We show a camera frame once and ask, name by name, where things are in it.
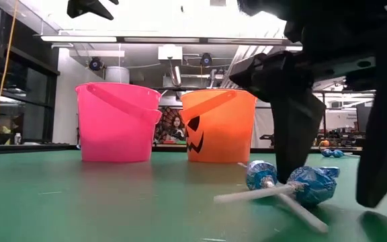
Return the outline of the orange jack-o-lantern bucket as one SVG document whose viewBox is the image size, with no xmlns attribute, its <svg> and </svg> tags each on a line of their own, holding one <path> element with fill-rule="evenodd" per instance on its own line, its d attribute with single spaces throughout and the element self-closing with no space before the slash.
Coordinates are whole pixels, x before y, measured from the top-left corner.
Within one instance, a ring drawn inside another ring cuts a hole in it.
<svg viewBox="0 0 387 242">
<path fill-rule="evenodd" d="M 189 161 L 249 161 L 256 97 L 238 89 L 203 89 L 184 94 L 180 100 Z"/>
</svg>

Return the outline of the pink plastic bucket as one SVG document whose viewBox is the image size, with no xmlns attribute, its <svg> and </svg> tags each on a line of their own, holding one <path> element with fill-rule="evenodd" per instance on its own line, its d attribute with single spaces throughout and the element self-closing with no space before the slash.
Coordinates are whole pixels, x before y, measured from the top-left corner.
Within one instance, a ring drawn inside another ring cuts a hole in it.
<svg viewBox="0 0 387 242">
<path fill-rule="evenodd" d="M 148 161 L 161 94 L 125 83 L 86 83 L 75 88 L 83 161 Z"/>
</svg>

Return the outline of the silver ceiling pipe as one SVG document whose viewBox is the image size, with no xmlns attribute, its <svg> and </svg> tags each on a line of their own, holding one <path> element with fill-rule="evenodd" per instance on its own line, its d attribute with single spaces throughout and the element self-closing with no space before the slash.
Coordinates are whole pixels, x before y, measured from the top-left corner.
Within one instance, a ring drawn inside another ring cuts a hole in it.
<svg viewBox="0 0 387 242">
<path fill-rule="evenodd" d="M 173 65 L 173 63 L 172 63 L 173 57 L 172 56 L 168 56 L 167 58 L 169 60 L 170 75 L 171 75 L 173 85 L 179 87 L 181 85 L 181 75 L 180 75 L 179 66 Z"/>
</svg>

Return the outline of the person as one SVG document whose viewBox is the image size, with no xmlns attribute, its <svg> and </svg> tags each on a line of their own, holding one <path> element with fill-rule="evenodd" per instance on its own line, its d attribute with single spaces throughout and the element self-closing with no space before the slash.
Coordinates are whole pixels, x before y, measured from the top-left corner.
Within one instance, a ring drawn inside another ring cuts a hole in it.
<svg viewBox="0 0 387 242">
<path fill-rule="evenodd" d="M 173 119 L 169 138 L 175 142 L 185 141 L 185 127 L 179 116 L 175 116 Z"/>
</svg>

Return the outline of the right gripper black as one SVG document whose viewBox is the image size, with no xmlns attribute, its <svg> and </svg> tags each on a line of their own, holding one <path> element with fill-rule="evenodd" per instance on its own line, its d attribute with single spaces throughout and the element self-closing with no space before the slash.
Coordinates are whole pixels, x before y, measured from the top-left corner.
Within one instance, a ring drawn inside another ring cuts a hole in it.
<svg viewBox="0 0 387 242">
<path fill-rule="evenodd" d="M 243 13 L 261 11 L 285 21 L 284 36 L 303 49 L 296 67 L 316 80 L 359 70 L 375 59 L 374 43 L 385 36 L 387 0 L 237 0 Z"/>
</svg>

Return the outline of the dark computer monitor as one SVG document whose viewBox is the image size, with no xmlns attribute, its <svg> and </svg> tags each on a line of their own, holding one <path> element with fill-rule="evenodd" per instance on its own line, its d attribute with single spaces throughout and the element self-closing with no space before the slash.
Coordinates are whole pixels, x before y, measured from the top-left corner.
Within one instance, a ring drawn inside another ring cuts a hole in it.
<svg viewBox="0 0 387 242">
<path fill-rule="evenodd" d="M 360 132 L 366 131 L 366 126 L 368 123 L 368 118 L 369 118 L 372 106 L 373 106 L 373 102 L 365 102 L 365 103 L 356 105 L 357 127 Z"/>
</svg>

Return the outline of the white cylindrical tank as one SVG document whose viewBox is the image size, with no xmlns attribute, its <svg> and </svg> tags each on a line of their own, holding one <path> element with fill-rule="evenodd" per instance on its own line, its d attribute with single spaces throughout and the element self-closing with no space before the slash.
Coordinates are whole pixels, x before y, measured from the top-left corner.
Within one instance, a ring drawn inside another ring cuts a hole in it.
<svg viewBox="0 0 387 242">
<path fill-rule="evenodd" d="M 112 83 L 130 83 L 130 71 L 125 67 L 111 66 L 105 69 L 105 81 Z"/>
</svg>

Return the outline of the silver ventilation duct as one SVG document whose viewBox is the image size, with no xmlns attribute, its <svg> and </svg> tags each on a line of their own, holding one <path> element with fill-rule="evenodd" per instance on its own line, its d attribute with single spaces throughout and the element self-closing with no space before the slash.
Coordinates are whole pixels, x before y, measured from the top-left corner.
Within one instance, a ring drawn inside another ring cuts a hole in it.
<svg viewBox="0 0 387 242">
<path fill-rule="evenodd" d="M 256 54 L 268 54 L 273 49 L 273 46 L 240 45 L 227 72 L 224 74 L 220 87 L 224 89 L 239 89 L 239 86 L 232 81 L 231 76 L 244 71 L 252 63 L 252 58 Z"/>
</svg>

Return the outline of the black table frame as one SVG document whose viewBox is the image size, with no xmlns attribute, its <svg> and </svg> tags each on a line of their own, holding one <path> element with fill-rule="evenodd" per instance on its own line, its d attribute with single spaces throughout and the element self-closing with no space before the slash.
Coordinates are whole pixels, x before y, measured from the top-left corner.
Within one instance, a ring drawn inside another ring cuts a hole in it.
<svg viewBox="0 0 387 242">
<path fill-rule="evenodd" d="M 46 152 L 46 151 L 78 151 L 75 145 L 0 145 L 0 154 L 4 153 L 33 153 L 33 152 Z M 176 152 L 185 153 L 186 147 L 152 147 L 152 152 Z M 356 150 L 344 150 L 343 152 L 351 153 L 352 155 L 361 155 L 362 151 Z M 274 149 L 251 149 L 250 153 L 275 153 Z M 309 153 L 320 153 L 318 149 L 311 148 Z"/>
</svg>

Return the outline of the fluorescent ceiling light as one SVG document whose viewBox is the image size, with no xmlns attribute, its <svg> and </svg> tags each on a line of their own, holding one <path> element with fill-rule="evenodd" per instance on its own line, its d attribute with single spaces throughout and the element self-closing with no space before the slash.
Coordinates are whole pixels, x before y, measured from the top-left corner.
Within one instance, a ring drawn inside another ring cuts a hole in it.
<svg viewBox="0 0 387 242">
<path fill-rule="evenodd" d="M 114 36 L 41 36 L 45 42 L 117 42 L 117 38 Z"/>
</svg>

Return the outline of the colourful wall tapestry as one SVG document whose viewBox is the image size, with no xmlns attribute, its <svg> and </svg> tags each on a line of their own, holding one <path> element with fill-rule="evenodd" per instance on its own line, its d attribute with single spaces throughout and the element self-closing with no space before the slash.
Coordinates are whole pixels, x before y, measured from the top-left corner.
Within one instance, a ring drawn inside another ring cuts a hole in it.
<svg viewBox="0 0 387 242">
<path fill-rule="evenodd" d="M 170 106 L 161 106 L 159 108 L 159 111 L 161 111 L 162 116 L 159 122 L 155 126 L 155 135 L 154 135 L 154 143 L 156 145 L 185 145 L 186 144 L 186 137 L 185 141 L 172 141 L 169 138 L 169 132 L 172 127 L 172 122 L 175 116 L 180 115 L 181 108 L 172 108 Z"/>
</svg>

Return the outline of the white ceiling box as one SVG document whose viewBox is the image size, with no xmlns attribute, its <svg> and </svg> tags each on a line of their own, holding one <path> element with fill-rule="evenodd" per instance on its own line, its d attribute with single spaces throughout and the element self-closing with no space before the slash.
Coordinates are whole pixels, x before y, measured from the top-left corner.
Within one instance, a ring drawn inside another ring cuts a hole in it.
<svg viewBox="0 0 387 242">
<path fill-rule="evenodd" d="M 165 44 L 158 47 L 158 59 L 160 61 L 182 60 L 183 49 L 181 46 L 176 46 L 174 44 Z"/>
</svg>

